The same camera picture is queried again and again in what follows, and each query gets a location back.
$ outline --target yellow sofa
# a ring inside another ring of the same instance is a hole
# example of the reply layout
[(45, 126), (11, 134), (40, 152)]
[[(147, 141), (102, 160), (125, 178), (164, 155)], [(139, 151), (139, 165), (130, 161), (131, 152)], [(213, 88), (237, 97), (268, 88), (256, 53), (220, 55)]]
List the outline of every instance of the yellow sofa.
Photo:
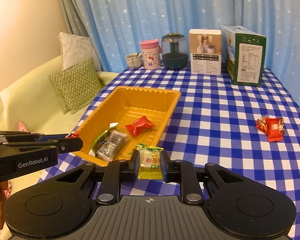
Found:
[[(88, 106), (75, 114), (63, 114), (61, 105), (48, 76), (61, 71), (61, 56), (56, 57), (29, 72), (0, 92), (0, 130), (18, 130), (23, 122), (30, 132), (57, 134), (70, 133)], [(104, 85), (118, 74), (97, 72)], [(35, 184), (42, 171), (12, 179), (12, 194)], [(0, 239), (10, 237), (8, 228), (0, 231)]]

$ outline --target table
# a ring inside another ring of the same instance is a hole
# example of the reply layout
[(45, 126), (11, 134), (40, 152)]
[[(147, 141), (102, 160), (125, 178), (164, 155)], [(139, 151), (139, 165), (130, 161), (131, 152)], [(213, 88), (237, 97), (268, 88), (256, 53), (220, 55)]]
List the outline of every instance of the table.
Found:
[[(126, 69), (91, 102), (74, 130), (121, 85), (180, 91), (182, 96), (158, 146), (172, 160), (187, 160), (195, 166), (218, 163), (286, 194), (297, 208), (289, 236), (300, 240), (300, 107), (274, 74), (265, 69), (262, 86), (250, 87), (231, 85), (225, 72), (221, 76), (191, 74), (190, 66), (181, 71)], [(284, 141), (269, 143), (256, 129), (256, 119), (266, 114), (284, 118)], [(46, 169), (39, 181), (83, 163), (71, 153), (60, 155), (58, 165)], [(179, 186), (140, 180), (124, 183), (121, 193), (177, 195)]]

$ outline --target orange plastic tray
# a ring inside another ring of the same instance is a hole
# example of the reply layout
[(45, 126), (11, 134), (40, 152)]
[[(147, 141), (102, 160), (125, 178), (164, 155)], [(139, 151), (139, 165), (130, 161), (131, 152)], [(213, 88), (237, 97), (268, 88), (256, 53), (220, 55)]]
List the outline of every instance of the orange plastic tray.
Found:
[[(80, 152), (74, 153), (99, 166), (106, 166), (108, 162), (89, 155), (89, 151), (96, 137), (113, 122), (118, 122), (117, 130), (128, 134), (129, 138), (114, 160), (129, 160), (130, 153), (138, 143), (157, 146), (180, 96), (179, 91), (165, 89), (123, 86), (115, 88), (78, 128), (83, 147)], [(154, 127), (133, 137), (125, 125), (144, 115)]]

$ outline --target white box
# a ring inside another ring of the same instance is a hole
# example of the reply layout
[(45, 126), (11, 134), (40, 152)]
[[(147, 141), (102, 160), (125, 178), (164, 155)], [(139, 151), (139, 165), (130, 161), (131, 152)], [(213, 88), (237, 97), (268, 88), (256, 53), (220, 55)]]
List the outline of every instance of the white box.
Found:
[(221, 75), (221, 31), (189, 31), (191, 73)]

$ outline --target pillow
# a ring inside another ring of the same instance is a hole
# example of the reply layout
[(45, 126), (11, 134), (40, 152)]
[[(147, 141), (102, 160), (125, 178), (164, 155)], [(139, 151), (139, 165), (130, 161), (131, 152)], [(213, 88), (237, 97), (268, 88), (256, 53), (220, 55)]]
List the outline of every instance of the pillow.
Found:
[(66, 71), (50, 75), (49, 80), (63, 106), (63, 113), (64, 109), (68, 109), (71, 114), (76, 113), (102, 90), (92, 58)]
[(65, 71), (88, 58), (93, 58), (94, 67), (101, 71), (101, 65), (90, 38), (59, 32), (62, 71)]

